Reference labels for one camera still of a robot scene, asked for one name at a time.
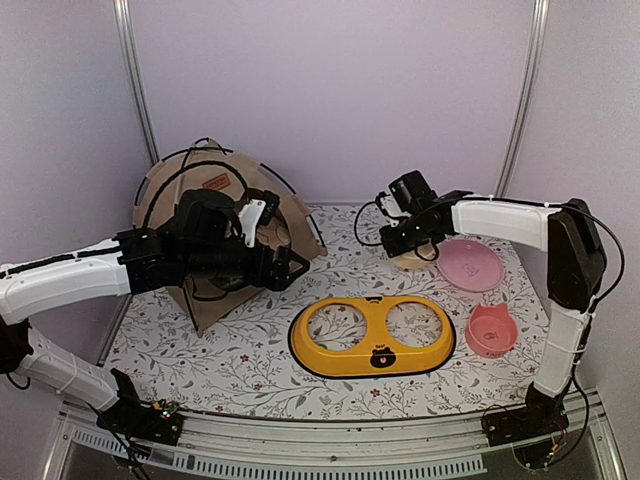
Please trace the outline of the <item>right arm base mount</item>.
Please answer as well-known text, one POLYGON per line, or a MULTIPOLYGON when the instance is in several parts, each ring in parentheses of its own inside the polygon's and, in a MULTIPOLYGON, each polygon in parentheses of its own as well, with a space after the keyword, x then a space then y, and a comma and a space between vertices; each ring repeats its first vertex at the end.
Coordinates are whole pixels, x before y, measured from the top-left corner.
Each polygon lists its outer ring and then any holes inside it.
POLYGON ((568 389, 566 387, 557 396, 549 397, 530 385, 522 407, 488 408, 481 418, 481 427, 489 445, 513 444, 547 436, 545 440, 517 447, 515 459, 529 470, 541 470, 557 463, 561 459, 559 451, 569 426, 564 410, 568 389))

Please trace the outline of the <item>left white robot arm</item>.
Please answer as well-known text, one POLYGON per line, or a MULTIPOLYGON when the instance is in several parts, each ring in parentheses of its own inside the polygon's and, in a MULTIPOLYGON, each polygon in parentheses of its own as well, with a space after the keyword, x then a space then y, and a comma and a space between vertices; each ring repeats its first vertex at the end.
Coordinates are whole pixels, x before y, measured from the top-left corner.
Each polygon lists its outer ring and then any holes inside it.
POLYGON ((88 249, 1 269, 1 371, 38 380, 85 401, 128 434, 148 426, 130 378, 89 364, 32 327, 36 314, 102 297, 138 295, 188 280, 214 279, 271 291, 287 289, 309 261, 257 238, 279 204, 270 191, 236 202, 221 192, 184 192, 158 227, 120 232, 88 249))

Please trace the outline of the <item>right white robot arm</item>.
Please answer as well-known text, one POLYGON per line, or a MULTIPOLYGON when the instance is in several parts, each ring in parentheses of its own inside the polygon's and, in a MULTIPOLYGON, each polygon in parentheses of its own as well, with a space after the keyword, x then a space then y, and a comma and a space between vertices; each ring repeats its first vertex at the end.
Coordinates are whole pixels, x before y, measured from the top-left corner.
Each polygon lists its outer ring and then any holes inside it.
POLYGON ((492 237, 546 253, 550 327, 526 407, 516 421, 524 435, 539 435, 555 420, 555 408, 566 395, 605 296, 600 288, 607 257, 587 204, 581 199, 495 199, 463 190, 438 195, 419 171, 390 183, 374 203, 389 221, 379 235, 390 258, 423 245, 440 250, 445 238, 454 235, 492 237))

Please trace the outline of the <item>beige fabric pet tent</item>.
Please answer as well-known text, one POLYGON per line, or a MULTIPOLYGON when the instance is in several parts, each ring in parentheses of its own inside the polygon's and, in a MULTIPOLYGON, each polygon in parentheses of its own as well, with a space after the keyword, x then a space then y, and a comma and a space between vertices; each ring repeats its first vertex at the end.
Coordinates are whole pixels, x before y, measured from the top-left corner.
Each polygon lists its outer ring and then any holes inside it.
POLYGON ((164 247, 144 276, 197 334, 263 290, 283 291, 327 248, 308 206, 264 163, 204 137, 168 155, 136 193, 132 225, 164 247))

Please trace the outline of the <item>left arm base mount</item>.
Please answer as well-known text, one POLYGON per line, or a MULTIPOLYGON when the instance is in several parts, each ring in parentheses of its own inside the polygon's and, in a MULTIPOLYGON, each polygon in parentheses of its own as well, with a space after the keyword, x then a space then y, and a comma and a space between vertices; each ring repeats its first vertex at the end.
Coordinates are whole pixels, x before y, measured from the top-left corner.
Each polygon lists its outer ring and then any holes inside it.
POLYGON ((178 444, 184 416, 178 412, 177 402, 165 399, 143 402, 127 374, 112 368, 118 398, 116 403, 97 414, 97 426, 105 430, 169 446, 178 444))

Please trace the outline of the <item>yellow double bowl holder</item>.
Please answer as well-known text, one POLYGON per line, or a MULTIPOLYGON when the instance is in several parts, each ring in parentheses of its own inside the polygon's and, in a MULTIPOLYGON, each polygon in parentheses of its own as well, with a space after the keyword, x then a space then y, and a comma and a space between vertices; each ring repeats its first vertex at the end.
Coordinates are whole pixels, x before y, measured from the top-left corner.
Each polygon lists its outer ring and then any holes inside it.
POLYGON ((325 298, 304 308, 289 326, 288 346, 294 360, 306 371, 327 379, 364 379, 426 374, 445 365, 454 353, 456 331, 445 311, 418 296, 325 298), (442 330, 426 347, 409 347, 395 340, 387 327, 392 309, 408 303, 432 310, 442 330), (312 340, 311 317, 329 306, 351 307, 364 317, 363 339, 344 351, 329 351, 312 340))

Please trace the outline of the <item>brown patterned pet cushion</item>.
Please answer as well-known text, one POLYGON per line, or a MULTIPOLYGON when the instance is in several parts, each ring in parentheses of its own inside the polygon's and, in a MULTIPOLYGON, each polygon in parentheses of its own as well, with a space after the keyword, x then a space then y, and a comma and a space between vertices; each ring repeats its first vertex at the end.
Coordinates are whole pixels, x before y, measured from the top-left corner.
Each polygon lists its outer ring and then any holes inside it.
POLYGON ((269 246, 273 250, 291 245, 291 237, 287 225, 278 218, 272 218, 266 226, 258 227, 256 241, 269 246))

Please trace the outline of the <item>cream small bowl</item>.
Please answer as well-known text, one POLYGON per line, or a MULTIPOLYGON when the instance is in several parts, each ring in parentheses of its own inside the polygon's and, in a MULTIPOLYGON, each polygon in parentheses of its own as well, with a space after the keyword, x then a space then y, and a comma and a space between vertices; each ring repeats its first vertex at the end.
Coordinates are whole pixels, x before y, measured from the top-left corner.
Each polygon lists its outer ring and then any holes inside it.
POLYGON ((429 242, 416 247, 413 251, 392 257, 389 261, 404 270, 418 270, 431 266, 438 257, 438 247, 429 242))

